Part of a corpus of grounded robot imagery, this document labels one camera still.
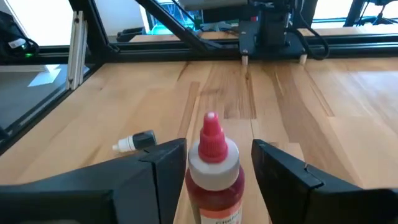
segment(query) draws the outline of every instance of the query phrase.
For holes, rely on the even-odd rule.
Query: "red cap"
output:
[[[222,162],[228,155],[223,128],[215,112],[205,114],[198,152],[200,159],[209,163]]]

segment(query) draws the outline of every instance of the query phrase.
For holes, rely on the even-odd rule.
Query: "black cap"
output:
[[[155,146],[156,138],[153,130],[143,131],[132,136],[132,141],[137,150]]]

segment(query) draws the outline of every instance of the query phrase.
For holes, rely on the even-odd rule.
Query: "wooden board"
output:
[[[378,25],[361,27],[341,27],[330,29],[315,29],[320,35],[355,35],[355,34],[398,34],[398,25]],[[313,34],[307,29],[299,29],[304,36]],[[200,34],[204,39],[237,39],[238,36],[226,32],[205,32]],[[179,40],[173,34],[137,35],[130,42],[155,42]]]
[[[102,66],[0,157],[0,184],[43,179],[115,158],[118,139],[153,129],[158,142],[199,138],[220,115],[246,173],[243,223],[270,223],[251,141],[364,188],[398,187],[398,58]],[[175,223],[193,223],[183,186]]]

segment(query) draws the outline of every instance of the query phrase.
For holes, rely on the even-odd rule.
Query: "red liquid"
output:
[[[185,184],[187,185],[195,221],[200,223],[199,208],[222,211],[231,208],[240,201],[244,190],[244,172],[240,166],[235,183],[225,190],[209,191],[197,186],[192,180],[189,170],[185,174]]]

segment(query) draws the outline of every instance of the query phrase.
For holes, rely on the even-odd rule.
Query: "wooden plank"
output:
[[[204,32],[199,34],[204,39],[236,39],[236,35],[227,32]],[[160,35],[136,35],[130,42],[154,42],[154,41],[173,41],[180,40],[174,34],[160,34]]]
[[[396,58],[104,65],[0,157],[0,184],[115,158],[118,139],[153,129],[158,142],[199,138],[220,114],[246,173],[244,223],[270,223],[251,162],[252,139],[361,187],[398,187]],[[185,186],[175,223],[193,223]]]
[[[307,29],[299,29],[304,36],[313,36]],[[396,34],[397,25],[360,26],[315,29],[320,35]]]

